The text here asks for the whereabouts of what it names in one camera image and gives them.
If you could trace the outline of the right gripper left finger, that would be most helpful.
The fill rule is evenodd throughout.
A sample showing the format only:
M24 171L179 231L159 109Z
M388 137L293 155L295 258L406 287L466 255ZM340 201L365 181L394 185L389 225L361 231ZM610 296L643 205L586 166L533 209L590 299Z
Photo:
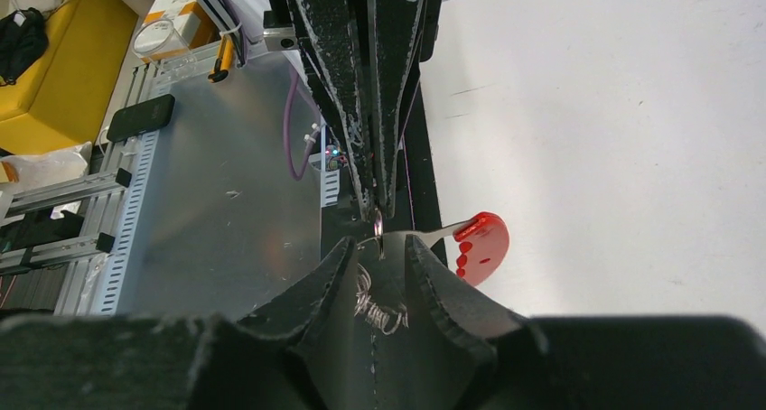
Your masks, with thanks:
M260 409L344 409L354 332L358 245L342 238L308 275L237 324L257 340Z

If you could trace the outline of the red handled metal keyring holder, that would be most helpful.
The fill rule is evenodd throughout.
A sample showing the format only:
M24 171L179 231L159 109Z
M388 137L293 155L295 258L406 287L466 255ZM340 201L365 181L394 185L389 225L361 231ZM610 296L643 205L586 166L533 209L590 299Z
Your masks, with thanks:
M445 238L458 246L455 273L467 284L484 282L501 265L509 251L510 235L503 219L487 211L431 231L398 230L382 232L359 244L356 305L353 315L385 336L408 327L404 283L396 272L404 264L408 236L420 239L428 248Z

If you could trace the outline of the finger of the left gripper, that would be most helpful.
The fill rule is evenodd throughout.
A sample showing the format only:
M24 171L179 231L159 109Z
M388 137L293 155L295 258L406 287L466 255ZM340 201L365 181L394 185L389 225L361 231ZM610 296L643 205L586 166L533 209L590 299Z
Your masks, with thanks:
M342 131L360 217L374 219L369 128L363 103L356 18L349 0L287 0L311 91L326 121Z
M395 212L400 109L414 63L424 0L368 0L376 205Z

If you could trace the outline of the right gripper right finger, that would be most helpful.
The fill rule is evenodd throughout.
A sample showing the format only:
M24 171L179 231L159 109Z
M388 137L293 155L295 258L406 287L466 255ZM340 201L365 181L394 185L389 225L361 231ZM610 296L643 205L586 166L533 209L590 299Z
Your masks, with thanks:
M526 322L450 272L419 237L404 248L416 406L478 409L499 373L500 341Z

